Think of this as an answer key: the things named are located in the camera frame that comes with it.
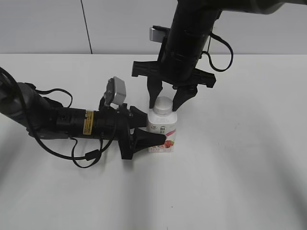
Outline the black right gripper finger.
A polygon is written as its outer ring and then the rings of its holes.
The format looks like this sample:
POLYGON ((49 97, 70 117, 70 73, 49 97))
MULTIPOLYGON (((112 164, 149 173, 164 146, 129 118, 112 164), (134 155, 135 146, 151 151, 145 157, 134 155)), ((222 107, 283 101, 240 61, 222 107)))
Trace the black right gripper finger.
POLYGON ((155 101, 162 91, 162 81, 154 77, 147 77, 147 90, 149 93, 149 108, 153 108, 155 101))
POLYGON ((195 97, 197 92, 197 85, 178 86, 173 98, 173 112, 176 112, 186 101, 195 97))

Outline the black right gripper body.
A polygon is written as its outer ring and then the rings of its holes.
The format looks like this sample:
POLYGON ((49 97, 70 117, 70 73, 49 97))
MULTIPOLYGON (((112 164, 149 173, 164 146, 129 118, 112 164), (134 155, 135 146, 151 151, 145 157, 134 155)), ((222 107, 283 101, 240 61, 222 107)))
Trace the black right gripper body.
POLYGON ((182 60, 172 59, 170 55, 167 56, 166 51, 166 43, 162 43, 156 61, 134 61, 131 75, 152 77, 175 86, 201 84, 212 88, 215 85, 215 75, 197 69, 196 61, 193 64, 184 63, 182 60))

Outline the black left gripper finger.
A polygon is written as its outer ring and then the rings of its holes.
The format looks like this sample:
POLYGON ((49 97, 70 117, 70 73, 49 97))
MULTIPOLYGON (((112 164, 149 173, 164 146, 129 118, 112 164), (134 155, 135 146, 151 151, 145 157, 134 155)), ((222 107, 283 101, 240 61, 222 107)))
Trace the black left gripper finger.
POLYGON ((146 127, 147 126, 147 114, 139 110, 135 106, 130 106, 129 125, 130 125, 130 128, 146 127))
POLYGON ((140 128, 135 128, 131 136, 131 154, 137 153, 143 149, 163 145, 166 141, 166 135, 151 133, 140 128))

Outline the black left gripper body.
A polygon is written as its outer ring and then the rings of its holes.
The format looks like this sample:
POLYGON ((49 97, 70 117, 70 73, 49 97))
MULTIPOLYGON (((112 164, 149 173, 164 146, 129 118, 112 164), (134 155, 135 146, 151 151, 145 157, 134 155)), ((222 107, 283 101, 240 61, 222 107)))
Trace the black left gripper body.
POLYGON ((132 159, 132 135, 130 134, 129 118, 130 111, 126 103, 117 109, 100 105, 99 110, 94 112, 92 135, 101 141, 107 141, 107 144, 101 148, 102 152, 105 152, 113 141, 117 141, 121 158, 123 160, 132 159))

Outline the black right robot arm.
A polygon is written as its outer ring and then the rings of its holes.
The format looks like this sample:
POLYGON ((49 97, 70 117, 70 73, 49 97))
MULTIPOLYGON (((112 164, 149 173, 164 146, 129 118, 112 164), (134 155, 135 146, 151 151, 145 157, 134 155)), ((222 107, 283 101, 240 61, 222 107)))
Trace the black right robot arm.
POLYGON ((170 28, 153 26, 153 33, 161 43, 156 61, 138 62, 132 66, 132 76, 146 76, 149 107, 152 109, 162 91, 162 83, 171 84, 177 91, 173 111, 196 96, 198 85, 212 88, 215 75, 196 68, 209 37, 231 46, 212 33, 214 23, 223 11, 272 14, 284 5, 283 0, 179 0, 170 28))

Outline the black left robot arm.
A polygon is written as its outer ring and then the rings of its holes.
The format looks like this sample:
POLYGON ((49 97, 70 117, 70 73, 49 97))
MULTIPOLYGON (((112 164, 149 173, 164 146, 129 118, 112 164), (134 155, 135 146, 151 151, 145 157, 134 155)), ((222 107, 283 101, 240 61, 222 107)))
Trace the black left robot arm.
POLYGON ((99 109, 64 107, 47 98, 47 91, 38 91, 29 83, 19 83, 26 110, 23 110, 16 88, 0 82, 0 112, 24 126, 32 135, 28 122, 40 139, 88 138, 118 142, 121 158, 131 160, 134 153, 164 144, 166 136, 144 131, 147 114, 124 103, 115 109, 101 99, 99 109))

